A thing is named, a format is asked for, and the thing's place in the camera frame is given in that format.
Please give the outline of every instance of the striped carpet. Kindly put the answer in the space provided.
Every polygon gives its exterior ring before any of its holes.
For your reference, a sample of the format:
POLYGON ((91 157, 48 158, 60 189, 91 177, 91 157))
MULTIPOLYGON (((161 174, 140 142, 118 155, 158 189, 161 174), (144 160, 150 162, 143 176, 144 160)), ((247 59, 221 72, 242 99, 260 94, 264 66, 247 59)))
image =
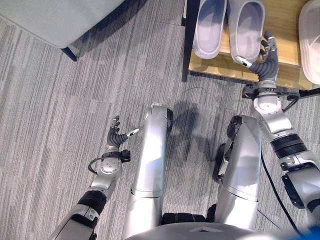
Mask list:
MULTIPOLYGON (((93 180, 88 162, 104 153, 111 118, 123 131, 140 127, 152 102, 170 107, 174 126, 166 148, 165 212, 205 215, 217 201, 214 156, 233 115, 250 115, 241 98, 244 81, 189 73, 181 82, 184 0, 126 1, 70 48, 72 62, 10 23, 0 20, 0 239, 47 239, 93 180)), ((320 97, 302 99, 289 112, 307 147, 320 155, 320 97)), ((123 165, 96 232, 121 239, 128 193, 142 132, 126 142, 123 165)), ((264 158, 285 206, 298 226, 303 210, 289 201, 269 144, 264 158)), ((290 228, 261 172, 259 210, 290 228)), ((277 227, 258 214, 255 230, 277 227)))

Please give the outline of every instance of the black cable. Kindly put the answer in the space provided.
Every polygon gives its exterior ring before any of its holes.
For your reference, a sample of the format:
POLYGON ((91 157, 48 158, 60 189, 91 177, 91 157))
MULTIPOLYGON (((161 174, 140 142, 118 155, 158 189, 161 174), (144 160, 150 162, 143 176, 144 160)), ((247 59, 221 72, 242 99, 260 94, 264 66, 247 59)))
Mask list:
POLYGON ((93 160, 89 163, 89 165, 88 165, 89 171, 92 172, 93 174, 97 175, 98 173, 97 173, 95 170, 93 170, 93 168, 91 167, 91 165, 94 164, 96 161, 102 160, 102 159, 105 159, 105 157, 99 157, 99 158, 93 159, 93 160))
POLYGON ((284 211, 286 217, 288 218, 289 222, 291 223, 293 229, 294 229, 301 237, 303 237, 303 235, 302 235, 301 232, 298 230, 295 222, 292 220, 292 218, 291 218, 290 214, 288 213, 285 205, 283 204, 283 202, 281 201, 281 199, 280 199, 280 197, 279 197, 279 194, 278 194, 278 192, 277 192, 277 190, 276 190, 275 184, 274 184, 274 182, 272 181, 272 178, 271 178, 271 176, 270 176, 270 174, 269 174, 269 172, 268 172, 268 169, 267 169, 267 167, 266 167, 266 163, 265 163, 264 157, 263 157, 263 155, 262 155, 262 152, 261 152, 261 162, 262 162, 262 165, 263 165, 265 174, 266 174, 266 176, 268 177, 269 182, 270 182, 270 184, 271 184, 271 187, 272 187, 272 190, 273 190, 273 192, 274 192, 274 195, 275 195, 276 199, 278 200, 278 202, 279 202, 282 210, 284 211))

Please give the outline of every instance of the chair leg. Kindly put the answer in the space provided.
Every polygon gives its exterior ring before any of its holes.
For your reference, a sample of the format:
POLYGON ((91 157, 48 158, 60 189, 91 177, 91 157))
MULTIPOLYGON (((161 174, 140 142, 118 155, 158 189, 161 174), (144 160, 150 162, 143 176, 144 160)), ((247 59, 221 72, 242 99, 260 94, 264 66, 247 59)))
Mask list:
POLYGON ((77 57, 74 55, 74 53, 70 50, 70 48, 61 48, 62 52, 64 52, 69 58, 72 59, 72 61, 76 62, 77 57))
POLYGON ((182 66, 182 82, 187 82, 189 63, 194 43, 195 30, 199 12, 200 0, 187 0, 186 3, 186 19, 184 32, 184 50, 183 50, 183 66, 182 66))

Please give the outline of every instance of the slipper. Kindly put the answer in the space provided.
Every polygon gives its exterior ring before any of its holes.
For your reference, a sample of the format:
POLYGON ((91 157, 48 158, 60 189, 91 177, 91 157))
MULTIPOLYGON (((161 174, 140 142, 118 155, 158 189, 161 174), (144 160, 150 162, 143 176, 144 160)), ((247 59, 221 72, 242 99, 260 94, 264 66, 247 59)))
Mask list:
POLYGON ((227 0, 202 0, 196 22, 193 49, 202 59, 213 59, 220 51, 227 0))
POLYGON ((308 1, 299 17, 301 64, 305 77, 320 84, 320 0, 308 1))
POLYGON ((256 61, 265 23, 266 10, 261 0, 228 0, 227 17, 230 35, 230 53, 235 59, 242 56, 256 61))

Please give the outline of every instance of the pair of slippers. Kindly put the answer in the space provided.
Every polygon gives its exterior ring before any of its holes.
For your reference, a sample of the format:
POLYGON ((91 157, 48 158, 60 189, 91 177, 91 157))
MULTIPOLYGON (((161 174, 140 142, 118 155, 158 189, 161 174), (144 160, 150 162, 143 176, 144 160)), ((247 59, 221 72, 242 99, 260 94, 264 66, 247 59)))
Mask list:
MULTIPOLYGON (((227 14, 230 53, 256 61, 266 10, 261 0, 201 0, 193 49, 202 59, 213 59, 220 51, 227 14)), ((301 65, 306 78, 320 85, 320 0, 308 1, 299 16, 301 65)))
POLYGON ((252 62, 260 53, 266 10, 261 0, 201 0, 193 49, 202 59, 220 51, 225 14, 228 18, 230 53, 252 62))

